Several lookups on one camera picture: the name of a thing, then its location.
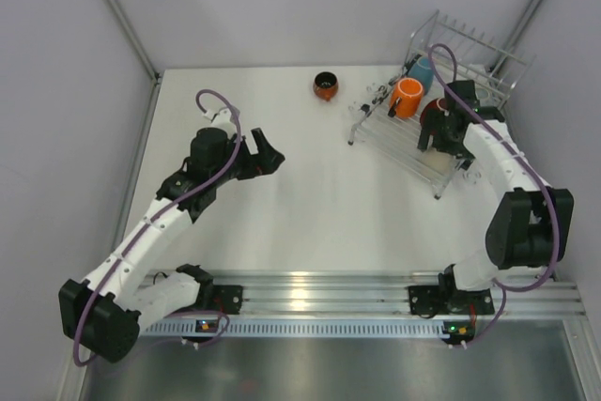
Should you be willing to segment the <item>white and red mug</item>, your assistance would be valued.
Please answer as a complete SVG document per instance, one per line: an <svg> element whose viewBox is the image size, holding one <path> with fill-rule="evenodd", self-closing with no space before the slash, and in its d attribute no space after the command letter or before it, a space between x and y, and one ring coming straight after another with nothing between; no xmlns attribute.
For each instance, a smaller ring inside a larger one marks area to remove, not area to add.
<svg viewBox="0 0 601 401"><path fill-rule="evenodd" d="M442 113L443 115L447 112L447 102L445 98L436 98L426 104L420 114L420 125L423 127L427 116L430 112Z"/></svg>

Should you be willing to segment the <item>orange mug black handle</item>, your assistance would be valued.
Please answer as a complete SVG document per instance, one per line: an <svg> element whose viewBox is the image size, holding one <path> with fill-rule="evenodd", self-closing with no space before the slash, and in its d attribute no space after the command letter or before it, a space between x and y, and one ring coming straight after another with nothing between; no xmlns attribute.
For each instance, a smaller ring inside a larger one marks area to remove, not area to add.
<svg viewBox="0 0 601 401"><path fill-rule="evenodd" d="M416 79L401 78L394 86L388 117L409 118L416 114L424 96L424 87Z"/></svg>

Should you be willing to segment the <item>blue ceramic mug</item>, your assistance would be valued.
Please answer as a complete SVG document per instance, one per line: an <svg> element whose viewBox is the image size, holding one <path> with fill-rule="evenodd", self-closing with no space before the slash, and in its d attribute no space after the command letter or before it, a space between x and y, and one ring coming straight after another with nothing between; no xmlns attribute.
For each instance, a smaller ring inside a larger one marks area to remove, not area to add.
<svg viewBox="0 0 601 401"><path fill-rule="evenodd" d="M430 60L426 56L420 56L408 70L408 77L417 80L424 88L424 93L427 93L434 79Z"/></svg>

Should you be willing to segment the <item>black and red bowl cup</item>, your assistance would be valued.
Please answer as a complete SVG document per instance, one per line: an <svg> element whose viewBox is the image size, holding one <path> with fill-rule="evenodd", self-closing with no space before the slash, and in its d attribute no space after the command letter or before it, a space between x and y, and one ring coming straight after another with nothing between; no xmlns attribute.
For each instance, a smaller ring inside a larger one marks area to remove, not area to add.
<svg viewBox="0 0 601 401"><path fill-rule="evenodd" d="M321 100L331 101L339 89L337 76L330 71L322 71L313 81L313 92Z"/></svg>

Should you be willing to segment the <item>beige tumbler cup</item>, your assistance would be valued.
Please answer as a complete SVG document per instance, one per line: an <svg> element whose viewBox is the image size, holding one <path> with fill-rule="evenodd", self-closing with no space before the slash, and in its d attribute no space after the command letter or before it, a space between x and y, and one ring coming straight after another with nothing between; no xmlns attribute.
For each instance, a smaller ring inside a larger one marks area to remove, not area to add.
<svg viewBox="0 0 601 401"><path fill-rule="evenodd" d="M455 168L454 156L439 152L434 148L424 152L420 157L420 161L424 165L423 172L429 173L429 177L442 177Z"/></svg>

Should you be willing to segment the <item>grey ceramic mug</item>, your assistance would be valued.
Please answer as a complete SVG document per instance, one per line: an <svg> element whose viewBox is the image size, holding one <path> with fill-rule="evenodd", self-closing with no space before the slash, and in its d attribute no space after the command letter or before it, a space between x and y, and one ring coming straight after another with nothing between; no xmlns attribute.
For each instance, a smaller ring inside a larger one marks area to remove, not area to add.
<svg viewBox="0 0 601 401"><path fill-rule="evenodd" d="M492 94L487 88L477 85L475 87L475 95L481 105L489 104L492 101Z"/></svg>

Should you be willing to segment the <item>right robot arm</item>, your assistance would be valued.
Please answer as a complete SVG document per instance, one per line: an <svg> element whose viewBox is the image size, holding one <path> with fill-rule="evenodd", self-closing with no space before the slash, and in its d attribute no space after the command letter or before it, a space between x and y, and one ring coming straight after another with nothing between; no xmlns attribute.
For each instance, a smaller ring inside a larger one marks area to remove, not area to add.
<svg viewBox="0 0 601 401"><path fill-rule="evenodd" d="M418 148L433 147L476 164L499 201L483 248L438 276L441 308L466 314L474 306L490 315L494 310L484 299L501 272L517 267L553 272L562 261L574 197L567 189L552 188L533 170L499 109L480 104L472 80L446 84L443 99L430 102L420 121Z"/></svg>

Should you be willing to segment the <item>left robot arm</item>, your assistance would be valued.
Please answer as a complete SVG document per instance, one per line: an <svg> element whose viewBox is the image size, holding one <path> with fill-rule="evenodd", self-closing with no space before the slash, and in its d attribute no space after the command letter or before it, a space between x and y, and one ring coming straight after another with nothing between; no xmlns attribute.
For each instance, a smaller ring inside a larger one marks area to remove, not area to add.
<svg viewBox="0 0 601 401"><path fill-rule="evenodd" d="M73 341L73 360L92 357L116 363L133 348L141 332L179 312L224 318L239 311L229 307L226 292L240 295L238 285L215 285L199 266L183 264L147 288L141 284L158 258L216 200L218 189L231 180L275 173L285 161L261 129L252 131L257 145L251 153L244 137L216 127L199 130L190 154L165 179L142 220L117 248L86 277L67 280L58 293L63 333Z"/></svg>

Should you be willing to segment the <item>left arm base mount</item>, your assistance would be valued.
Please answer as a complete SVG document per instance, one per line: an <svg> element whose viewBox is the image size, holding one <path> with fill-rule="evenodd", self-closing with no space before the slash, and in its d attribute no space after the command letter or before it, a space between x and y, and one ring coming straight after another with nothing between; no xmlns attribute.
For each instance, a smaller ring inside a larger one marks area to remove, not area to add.
<svg viewBox="0 0 601 401"><path fill-rule="evenodd" d="M201 309L238 315L243 304L242 285L209 285L199 293Z"/></svg>

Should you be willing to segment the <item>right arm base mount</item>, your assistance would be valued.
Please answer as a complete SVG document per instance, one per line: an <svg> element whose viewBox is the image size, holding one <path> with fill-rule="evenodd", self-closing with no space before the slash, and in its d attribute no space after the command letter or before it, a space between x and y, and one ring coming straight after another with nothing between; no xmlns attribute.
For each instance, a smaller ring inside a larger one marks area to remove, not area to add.
<svg viewBox="0 0 601 401"><path fill-rule="evenodd" d="M446 305L437 285L411 285L408 287L409 310L413 316L431 319L443 314Z"/></svg>

